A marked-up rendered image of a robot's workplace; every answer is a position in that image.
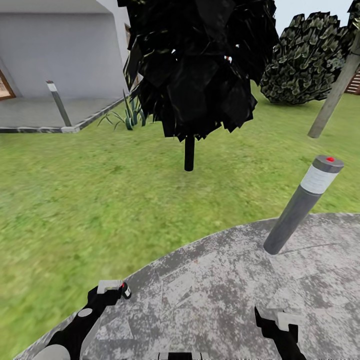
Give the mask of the pesticide atomizer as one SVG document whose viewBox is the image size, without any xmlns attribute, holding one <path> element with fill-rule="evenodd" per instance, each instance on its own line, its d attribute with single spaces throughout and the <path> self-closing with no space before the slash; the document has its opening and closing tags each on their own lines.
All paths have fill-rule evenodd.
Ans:
<svg viewBox="0 0 360 360">
<path fill-rule="evenodd" d="M 125 299 L 128 299 L 132 295 L 129 286 L 125 282 L 123 283 L 122 295 Z"/>
</svg>

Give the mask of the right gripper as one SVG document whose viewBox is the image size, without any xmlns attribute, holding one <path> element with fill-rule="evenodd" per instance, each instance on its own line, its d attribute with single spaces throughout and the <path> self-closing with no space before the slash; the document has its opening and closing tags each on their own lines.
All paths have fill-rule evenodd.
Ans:
<svg viewBox="0 0 360 360">
<path fill-rule="evenodd" d="M 280 353 L 280 346 L 283 344 L 294 344 L 296 348 L 299 342 L 299 329 L 294 324 L 289 324 L 289 331 L 280 330 L 276 325 L 276 321 L 262 319 L 257 307 L 254 308 L 256 326 L 262 328 L 261 332 L 264 338 L 273 339 Z"/>
</svg>

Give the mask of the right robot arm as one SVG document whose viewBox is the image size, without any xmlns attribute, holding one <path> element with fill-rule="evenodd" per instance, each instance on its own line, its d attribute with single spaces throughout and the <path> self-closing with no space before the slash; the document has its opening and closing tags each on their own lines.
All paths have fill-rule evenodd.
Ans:
<svg viewBox="0 0 360 360">
<path fill-rule="evenodd" d="M 282 360 L 307 360 L 297 344 L 297 326 L 304 326 L 306 318 L 301 314 L 276 311 L 274 320 L 262 319 L 257 307 L 254 308 L 256 326 L 262 328 L 264 338 L 273 339 Z"/>
</svg>

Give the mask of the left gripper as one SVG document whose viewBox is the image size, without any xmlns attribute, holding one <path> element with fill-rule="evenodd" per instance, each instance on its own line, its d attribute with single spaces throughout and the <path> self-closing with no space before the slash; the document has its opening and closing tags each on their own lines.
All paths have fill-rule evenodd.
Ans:
<svg viewBox="0 0 360 360">
<path fill-rule="evenodd" d="M 119 288 L 108 288 L 105 293 L 98 294 L 97 289 L 91 289 L 88 293 L 87 304 L 90 305 L 96 300 L 104 301 L 104 308 L 107 306 L 114 306 L 118 300 L 123 296 L 123 285 Z"/>
</svg>

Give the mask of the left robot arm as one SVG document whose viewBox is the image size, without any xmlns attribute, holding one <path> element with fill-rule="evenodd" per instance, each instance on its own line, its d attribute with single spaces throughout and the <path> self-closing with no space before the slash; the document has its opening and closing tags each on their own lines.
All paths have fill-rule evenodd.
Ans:
<svg viewBox="0 0 360 360">
<path fill-rule="evenodd" d="M 114 306 L 122 296 L 121 279 L 100 280 L 97 288 L 89 291 L 88 301 L 77 312 L 75 321 L 55 332 L 33 360 L 80 360 L 99 330 L 100 316 L 107 306 Z"/>
</svg>

